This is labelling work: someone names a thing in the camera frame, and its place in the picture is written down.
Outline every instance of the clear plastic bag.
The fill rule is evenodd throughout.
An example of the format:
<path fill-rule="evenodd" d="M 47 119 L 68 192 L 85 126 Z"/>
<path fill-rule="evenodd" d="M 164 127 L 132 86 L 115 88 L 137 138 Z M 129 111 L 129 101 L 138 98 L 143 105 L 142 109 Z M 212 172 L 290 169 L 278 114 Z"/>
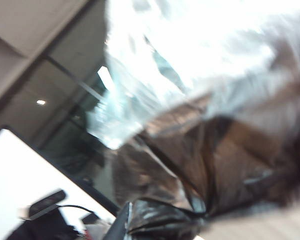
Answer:
<path fill-rule="evenodd" d="M 106 19 L 114 87 L 89 114 L 88 131 L 111 149 L 197 97 L 213 96 L 211 117 L 272 94 L 251 88 L 239 98 L 233 82 L 275 92 L 300 81 L 300 0 L 108 0 Z M 289 60 L 274 69 L 282 53 Z"/>

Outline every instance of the black cable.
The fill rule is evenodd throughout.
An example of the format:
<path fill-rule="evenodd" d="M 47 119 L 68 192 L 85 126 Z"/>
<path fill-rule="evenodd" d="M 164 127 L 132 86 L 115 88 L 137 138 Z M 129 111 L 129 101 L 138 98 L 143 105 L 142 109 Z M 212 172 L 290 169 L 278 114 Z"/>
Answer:
<path fill-rule="evenodd" d="M 85 208 L 83 206 L 78 206 L 78 205 L 58 205 L 58 208 L 64 208 L 64 207 L 82 209 L 82 210 L 85 210 L 85 211 L 87 211 L 87 212 L 95 215 L 97 218 L 99 218 L 98 215 L 95 214 L 94 211 L 91 211 L 91 210 L 89 210 L 89 209 L 87 209 L 87 208 Z"/>

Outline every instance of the ceiling light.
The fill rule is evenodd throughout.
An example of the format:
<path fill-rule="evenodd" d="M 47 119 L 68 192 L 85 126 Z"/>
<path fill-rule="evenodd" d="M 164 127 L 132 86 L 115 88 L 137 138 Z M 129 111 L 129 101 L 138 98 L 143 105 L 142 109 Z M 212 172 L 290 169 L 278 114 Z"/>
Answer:
<path fill-rule="evenodd" d="M 38 101 L 36 101 L 36 103 L 39 104 L 39 105 L 45 105 L 46 101 L 45 100 L 38 100 Z"/>

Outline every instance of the beige wall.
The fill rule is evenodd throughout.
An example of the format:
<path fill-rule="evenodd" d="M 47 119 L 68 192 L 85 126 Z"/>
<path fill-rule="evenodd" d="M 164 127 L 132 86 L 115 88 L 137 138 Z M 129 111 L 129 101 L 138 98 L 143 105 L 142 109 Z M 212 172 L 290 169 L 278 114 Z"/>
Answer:
<path fill-rule="evenodd" d="M 0 0 L 0 97 L 88 0 Z"/>

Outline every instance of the white table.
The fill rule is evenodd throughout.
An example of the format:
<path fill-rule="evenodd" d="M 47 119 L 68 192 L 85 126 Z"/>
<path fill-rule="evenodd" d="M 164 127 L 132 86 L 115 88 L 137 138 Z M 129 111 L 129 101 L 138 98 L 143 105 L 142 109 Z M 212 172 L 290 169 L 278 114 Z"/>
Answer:
<path fill-rule="evenodd" d="M 0 240 L 5 239 L 22 220 L 18 209 L 31 205 L 56 189 L 67 198 L 60 205 L 79 205 L 93 210 L 101 219 L 115 217 L 80 187 L 48 163 L 9 130 L 0 131 Z M 64 207 L 60 211 L 69 225 L 83 230 L 80 218 L 87 212 Z"/>

